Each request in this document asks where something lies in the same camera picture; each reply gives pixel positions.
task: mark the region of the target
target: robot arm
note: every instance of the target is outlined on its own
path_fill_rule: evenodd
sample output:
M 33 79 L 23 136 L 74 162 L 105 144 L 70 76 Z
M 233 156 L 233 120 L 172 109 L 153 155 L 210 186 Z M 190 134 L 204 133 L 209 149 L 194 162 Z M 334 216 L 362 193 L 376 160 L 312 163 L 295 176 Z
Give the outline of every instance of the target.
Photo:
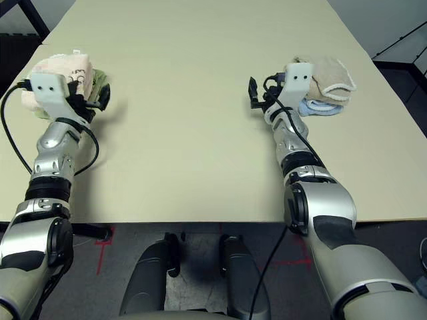
M 301 74 L 294 69 L 295 65 L 290 66 L 286 75 L 270 77 L 276 80 L 276 86 L 268 89 L 265 102 L 258 102 L 253 78 L 249 94 L 252 107 L 263 110 L 274 132 L 276 157 L 284 176 L 285 222 L 311 248 L 332 318 L 425 318 L 427 301 L 383 253 L 356 238 L 356 206 L 352 197 L 304 142 L 307 127 L 298 112 L 289 108 L 298 106 L 292 105 L 289 98 L 298 93 L 288 89 L 286 83 L 282 87 L 282 79 L 310 79 L 311 74 L 309 69 Z
M 24 202 L 0 245 L 0 319 L 36 319 L 41 304 L 73 261 L 69 196 L 83 132 L 95 115 L 69 103 L 61 75 L 35 73 L 31 87 L 53 120 L 37 142 Z

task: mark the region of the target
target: cloth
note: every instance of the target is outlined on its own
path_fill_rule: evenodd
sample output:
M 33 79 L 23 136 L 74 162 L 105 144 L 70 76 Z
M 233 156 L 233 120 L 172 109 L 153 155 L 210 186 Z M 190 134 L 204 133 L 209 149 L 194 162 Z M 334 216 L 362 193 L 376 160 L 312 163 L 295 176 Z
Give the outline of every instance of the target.
M 340 60 L 333 57 L 297 56 L 294 61 L 313 64 L 307 100 L 347 105 L 351 92 L 356 90 L 356 84 Z
M 92 92 L 93 69 L 89 56 L 85 54 L 53 55 L 38 62 L 31 70 L 32 72 L 58 73 L 64 75 L 67 83 L 78 81 L 76 94 L 83 95 L 87 100 Z M 22 104 L 34 111 L 37 117 L 49 118 L 49 115 L 38 105 L 34 92 L 22 91 Z
M 336 115 L 343 108 L 342 105 L 331 105 L 322 101 L 302 99 L 298 112 L 302 117 L 308 115 Z
M 99 92 L 104 85 L 108 84 L 107 75 L 101 71 L 94 69 L 93 70 L 93 81 L 92 81 L 92 92 L 89 98 L 89 102 L 96 102 L 99 97 Z

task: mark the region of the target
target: black metal frame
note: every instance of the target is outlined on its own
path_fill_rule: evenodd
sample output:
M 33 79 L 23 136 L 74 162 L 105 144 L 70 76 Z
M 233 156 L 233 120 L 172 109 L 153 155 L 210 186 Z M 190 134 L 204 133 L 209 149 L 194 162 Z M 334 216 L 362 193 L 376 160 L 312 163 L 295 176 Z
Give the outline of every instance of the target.
M 43 41 L 49 35 L 50 30 L 30 0 L 4 0 L 0 3 L 0 18 L 16 5 L 20 6 L 22 12 L 24 12 Z
M 394 70 L 406 70 L 411 74 L 412 78 L 414 78 L 417 86 L 415 86 L 411 95 L 405 100 L 405 103 L 409 102 L 410 98 L 414 94 L 415 90 L 420 87 L 427 93 L 427 78 L 426 72 L 424 74 L 417 68 L 417 66 L 413 63 L 403 63 L 403 62 L 389 62 L 389 61 L 373 61 L 375 66 L 379 69 L 394 69 Z

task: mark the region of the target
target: floor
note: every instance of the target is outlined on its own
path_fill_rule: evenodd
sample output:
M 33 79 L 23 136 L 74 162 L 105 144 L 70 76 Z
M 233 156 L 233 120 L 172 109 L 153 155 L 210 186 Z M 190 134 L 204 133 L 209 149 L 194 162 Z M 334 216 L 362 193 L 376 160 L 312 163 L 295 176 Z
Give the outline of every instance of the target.
M 27 47 L 29 51 L 33 50 L 31 46 Z M 26 61 L 11 59 L 8 65 L 15 64 L 13 72 L 18 72 Z M 399 70 L 381 72 L 405 102 L 415 87 L 411 76 Z M 7 76 L 13 79 L 12 73 Z M 0 82 L 6 87 L 8 83 Z M 426 101 L 427 95 L 418 89 L 406 107 L 427 136 Z M 137 259 L 166 231 L 178 235 L 185 232 L 186 238 L 181 242 L 181 274 L 175 279 L 167 279 L 165 308 L 226 311 L 226 281 L 218 270 L 220 235 L 243 235 L 261 269 L 283 226 L 271 223 L 156 223 L 113 227 L 115 232 L 109 243 L 75 237 L 73 266 L 44 304 L 40 319 L 104 320 L 117 316 Z M 418 246 L 421 239 L 427 237 L 427 221 L 360 225 L 356 233 L 364 243 L 382 250 L 410 281 L 423 275 Z M 298 236 L 286 235 L 266 274 L 265 284 L 273 320 L 330 318 L 328 302 L 316 277 L 312 258 Z

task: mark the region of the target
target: beige tabletop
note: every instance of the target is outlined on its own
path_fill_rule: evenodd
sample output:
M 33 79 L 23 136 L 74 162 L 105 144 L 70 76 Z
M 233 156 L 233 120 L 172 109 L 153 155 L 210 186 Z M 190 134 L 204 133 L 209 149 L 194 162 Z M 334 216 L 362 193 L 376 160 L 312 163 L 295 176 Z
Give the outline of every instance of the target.
M 79 0 L 17 79 L 73 49 L 112 90 L 92 125 L 99 161 L 73 186 L 74 222 L 283 221 L 272 132 L 247 90 L 250 76 L 262 81 L 299 54 L 340 58 L 358 86 L 343 113 L 304 121 L 359 220 L 427 218 L 427 139 L 326 0 Z M 6 116 L 32 161 L 47 123 L 18 93 Z M 8 221 L 29 175 L 4 134 L 0 148 Z

